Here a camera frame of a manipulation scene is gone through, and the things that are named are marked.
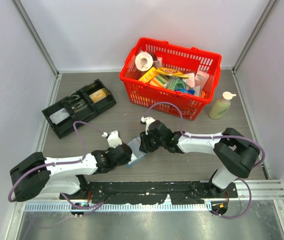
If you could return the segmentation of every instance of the white panel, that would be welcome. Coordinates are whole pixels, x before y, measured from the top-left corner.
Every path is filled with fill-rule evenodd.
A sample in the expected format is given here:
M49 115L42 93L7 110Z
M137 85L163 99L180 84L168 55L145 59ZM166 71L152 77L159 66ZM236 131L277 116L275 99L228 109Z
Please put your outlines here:
M14 204L9 171L34 151L54 76L9 0L0 0L0 240Z
M121 69L141 37L222 55L233 67L267 0L22 0L61 71Z
M238 71L268 171L284 186L284 0L279 1Z

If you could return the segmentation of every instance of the black tray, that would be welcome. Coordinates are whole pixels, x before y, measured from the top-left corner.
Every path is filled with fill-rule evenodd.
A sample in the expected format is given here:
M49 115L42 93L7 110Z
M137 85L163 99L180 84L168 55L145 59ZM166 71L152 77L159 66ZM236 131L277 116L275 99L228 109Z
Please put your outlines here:
M98 101L97 103L94 103L89 97L89 95L103 88L106 90L107 96L104 99ZM74 108L72 108L73 104L78 103L80 100L83 100L85 102L86 107L74 110ZM112 93L105 87L105 85L99 79L96 79L91 84L86 85L81 89L73 92L69 96L44 109L42 112L46 120L50 124L51 128L61 139L62 137L74 131L73 123L75 121L88 122L100 113L109 109L115 103L116 101ZM53 123L50 119L50 115L62 108L66 109L70 116L58 124Z

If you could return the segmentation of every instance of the red plastic basket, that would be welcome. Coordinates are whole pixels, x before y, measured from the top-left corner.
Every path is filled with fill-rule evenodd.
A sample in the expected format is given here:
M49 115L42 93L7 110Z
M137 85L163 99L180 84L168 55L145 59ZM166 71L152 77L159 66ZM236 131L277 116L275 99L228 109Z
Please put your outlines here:
M201 70L210 74L204 87L205 97L197 97L186 93L175 92L165 88L152 86L149 83L137 81L143 73L136 69L135 57L141 51L155 53L163 58L163 66L183 73ZM141 38L131 50L120 72L128 97L134 104L150 107L157 102L169 102L178 106L185 119L194 120L203 107L213 99L214 90L220 77L221 55L199 50L195 47L186 48L149 38ZM167 104L159 104L154 109L179 115L178 111Z

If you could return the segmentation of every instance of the tape roll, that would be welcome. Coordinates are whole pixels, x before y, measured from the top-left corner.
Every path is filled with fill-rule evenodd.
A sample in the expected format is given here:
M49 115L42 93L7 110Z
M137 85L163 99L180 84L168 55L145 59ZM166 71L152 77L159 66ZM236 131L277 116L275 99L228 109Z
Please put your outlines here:
M140 52L135 57L136 68L142 72L150 70L151 67L153 67L157 62L158 61L156 55L153 53L148 53L146 51Z

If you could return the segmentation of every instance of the soap dispenser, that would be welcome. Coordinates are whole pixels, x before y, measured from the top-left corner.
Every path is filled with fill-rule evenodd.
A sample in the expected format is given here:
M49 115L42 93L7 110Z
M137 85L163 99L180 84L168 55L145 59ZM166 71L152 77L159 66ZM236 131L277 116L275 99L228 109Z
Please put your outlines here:
M235 96L236 94L225 91L222 97L214 103L210 113L208 114L209 117L216 120L223 118L231 106L231 99Z

